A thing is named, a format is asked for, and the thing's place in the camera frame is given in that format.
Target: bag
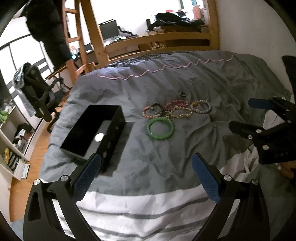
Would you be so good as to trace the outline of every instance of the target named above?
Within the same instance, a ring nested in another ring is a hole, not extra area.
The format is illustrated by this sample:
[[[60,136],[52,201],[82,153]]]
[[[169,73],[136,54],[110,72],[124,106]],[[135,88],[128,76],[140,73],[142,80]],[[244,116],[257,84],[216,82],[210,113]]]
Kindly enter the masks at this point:
[[[154,31],[155,27],[159,26],[170,26],[170,25],[180,25],[184,27],[193,27],[198,32],[201,32],[200,25],[205,24],[201,19],[190,20],[186,17],[180,17],[177,14],[171,12],[160,12],[156,15],[156,22],[148,27],[149,31]]]

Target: wooden floor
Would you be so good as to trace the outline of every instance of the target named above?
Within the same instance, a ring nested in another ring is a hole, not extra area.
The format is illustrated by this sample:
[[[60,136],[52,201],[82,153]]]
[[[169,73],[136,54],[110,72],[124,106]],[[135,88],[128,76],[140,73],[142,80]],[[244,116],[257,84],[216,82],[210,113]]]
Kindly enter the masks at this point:
[[[12,222],[24,218],[26,204],[32,184],[35,179],[38,179],[39,169],[47,151],[50,137],[49,132],[46,130],[47,126],[48,124],[46,124],[44,130],[42,131],[33,150],[30,162],[28,162],[30,163],[28,178],[22,179],[21,181],[15,178],[12,179],[9,202],[10,220]]]

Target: bed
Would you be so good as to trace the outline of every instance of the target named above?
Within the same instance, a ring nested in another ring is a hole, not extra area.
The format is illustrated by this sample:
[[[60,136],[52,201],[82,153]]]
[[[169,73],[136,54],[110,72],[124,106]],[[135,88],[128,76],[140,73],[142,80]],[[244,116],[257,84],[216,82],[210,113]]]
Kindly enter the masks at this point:
[[[189,103],[209,101],[211,112],[174,119],[169,139],[151,139],[142,109],[180,99],[180,92],[186,93]],[[222,174],[239,181],[260,181],[273,238],[292,213],[295,191],[275,164],[258,165],[251,141],[228,128],[232,120],[264,128],[279,123],[272,111],[265,113],[247,104],[249,98],[273,96],[290,100],[291,93],[262,59],[252,55],[187,51],[114,63],[75,83],[52,131],[39,177],[56,181],[75,169],[77,163],[60,146],[90,104],[121,105],[127,124],[110,166],[77,203],[100,239],[192,240],[215,206],[191,167],[196,152]],[[54,205],[65,233],[72,236],[58,203]]]

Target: wooden bed frame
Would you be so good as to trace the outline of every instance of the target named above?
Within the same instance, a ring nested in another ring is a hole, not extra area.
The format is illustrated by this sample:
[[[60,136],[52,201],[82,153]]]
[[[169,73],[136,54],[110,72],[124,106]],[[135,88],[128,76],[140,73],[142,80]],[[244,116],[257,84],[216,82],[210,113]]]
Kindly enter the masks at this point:
[[[209,33],[199,33],[199,32],[170,32],[170,33],[159,33],[141,37],[135,37],[125,40],[120,40],[118,42],[112,43],[110,45],[104,46],[104,40],[102,38],[102,34],[98,24],[96,23],[96,19],[94,17],[94,12],[91,6],[90,0],[74,0],[75,9],[65,8],[65,0],[63,0],[63,23],[64,23],[64,33],[67,43],[79,41],[80,46],[80,54],[81,54],[81,62],[82,66],[76,70],[73,60],[69,60],[66,62],[67,69],[70,74],[70,78],[72,83],[74,83],[81,72],[85,71],[86,73],[93,71],[95,69],[99,69],[105,67],[106,65],[122,59],[129,59],[138,56],[142,56],[149,53],[157,53],[157,52],[170,52],[170,51],[186,51],[186,50],[218,50],[219,49],[219,28],[218,28],[218,18],[215,0],[205,0],[207,13],[208,13],[208,29]],[[84,13],[85,22],[89,31],[90,41],[94,47],[94,52],[98,61],[98,64],[94,63],[88,64],[86,61],[86,52],[83,45],[82,38],[82,30],[80,23],[80,10],[79,10],[79,2],[81,4],[82,11]],[[78,37],[68,38],[68,31],[66,25],[66,14],[72,13],[76,15],[76,26],[77,26],[77,34]],[[177,47],[163,47],[163,48],[154,48],[145,51],[139,51],[136,53],[130,53],[126,55],[122,55],[120,57],[110,58],[109,54],[115,52],[117,50],[122,50],[127,47],[136,46],[140,44],[149,44],[154,42],[163,42],[166,40],[197,40],[197,39],[207,39],[209,44],[207,46],[177,46]],[[54,72],[46,79],[52,78],[58,72],[64,70],[61,68],[60,70]]]

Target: yellow object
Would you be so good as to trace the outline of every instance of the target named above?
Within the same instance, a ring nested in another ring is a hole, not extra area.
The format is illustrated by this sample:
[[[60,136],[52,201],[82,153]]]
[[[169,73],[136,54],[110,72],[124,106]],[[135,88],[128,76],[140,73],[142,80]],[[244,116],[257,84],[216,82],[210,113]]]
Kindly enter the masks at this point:
[[[9,162],[9,149],[5,149],[5,163],[8,164]]]

